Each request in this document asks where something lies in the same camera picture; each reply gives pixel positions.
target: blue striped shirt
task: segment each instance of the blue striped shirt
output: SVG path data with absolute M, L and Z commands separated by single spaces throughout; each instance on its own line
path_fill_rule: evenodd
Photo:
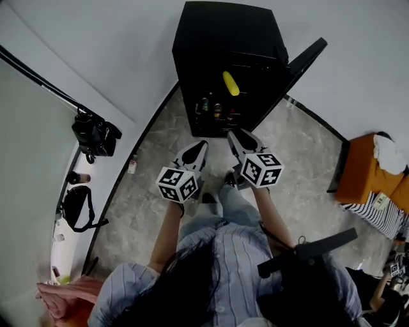
M 220 283 L 214 294 L 214 326 L 238 326 L 246 319 L 262 317 L 257 298 L 281 291 L 281 273 L 270 278 L 258 275 L 257 265 L 272 258 L 266 236 L 260 228 L 228 224 L 207 227 L 183 238 L 179 249 L 214 237 L 215 255 L 220 266 Z M 327 269 L 336 281 L 339 299 L 354 320 L 362 309 L 355 284 L 344 267 L 331 257 Z M 139 264 L 121 264 L 105 281 L 91 313 L 90 327 L 110 326 L 134 298 L 155 283 L 158 273 Z

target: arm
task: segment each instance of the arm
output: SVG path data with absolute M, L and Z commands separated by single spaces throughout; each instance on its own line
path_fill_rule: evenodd
M 293 248 L 294 242 L 291 239 L 288 228 L 277 211 L 277 208 L 274 206 L 267 188 L 252 188 L 252 190 L 265 229 L 289 247 Z M 268 243 L 270 244 L 273 255 L 280 254 L 284 249 L 280 243 L 270 238 L 268 238 Z
M 385 303 L 385 300 L 382 298 L 383 290 L 385 289 L 386 283 L 390 278 L 390 271 L 386 271 L 383 274 L 382 279 L 380 280 L 378 286 L 375 289 L 375 292 L 372 295 L 371 300 L 369 301 L 369 305 L 371 306 L 372 310 L 377 312 L 380 307 Z
M 181 209 L 175 202 L 169 202 L 165 219 L 151 254 L 148 267 L 161 273 L 166 262 L 176 253 L 178 245 Z

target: black bag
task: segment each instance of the black bag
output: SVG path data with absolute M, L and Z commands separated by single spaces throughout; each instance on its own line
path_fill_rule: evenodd
M 81 228 L 75 227 L 84 205 L 85 198 L 88 196 L 89 220 L 88 223 Z M 63 207 L 63 217 L 74 232 L 84 232 L 90 228 L 101 227 L 109 223 L 108 219 L 104 219 L 97 224 L 92 224 L 95 218 L 94 209 L 92 208 L 91 190 L 87 186 L 76 186 L 67 191 Z
M 113 124 L 100 116 L 83 112 L 78 109 L 72 130 L 79 142 L 82 153 L 87 161 L 93 164 L 96 156 L 113 156 L 116 139 L 121 139 L 122 133 Z

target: jeans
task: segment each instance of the jeans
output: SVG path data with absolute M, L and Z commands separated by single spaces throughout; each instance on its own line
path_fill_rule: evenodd
M 216 203 L 201 203 L 197 207 L 193 220 L 184 225 L 179 233 L 179 240 L 205 227 L 218 229 L 234 222 L 238 225 L 259 227 L 260 214 L 258 210 L 246 201 L 237 188 L 223 185 L 219 192 L 223 213 L 217 212 Z

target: person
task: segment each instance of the person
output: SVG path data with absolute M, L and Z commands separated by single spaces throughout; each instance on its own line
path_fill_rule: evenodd
M 219 192 L 222 213 L 205 193 L 181 229 L 181 208 L 170 202 L 148 265 L 121 264 L 111 273 L 89 326 L 352 326 L 362 313 L 358 292 L 331 256 L 322 269 L 294 279 L 296 294 L 283 291 L 280 271 L 259 277 L 259 264 L 295 243 L 268 189 L 252 191 L 258 210 L 227 174 Z M 262 313 L 258 300 L 267 295 L 277 297 L 264 302 Z
M 382 278 L 368 275 L 362 270 L 347 268 L 347 271 L 357 286 L 362 309 L 367 311 L 364 317 L 371 326 L 396 326 L 402 323 L 408 315 L 405 311 L 408 296 L 400 295 L 388 285 L 391 278 L 389 266 L 383 270 Z

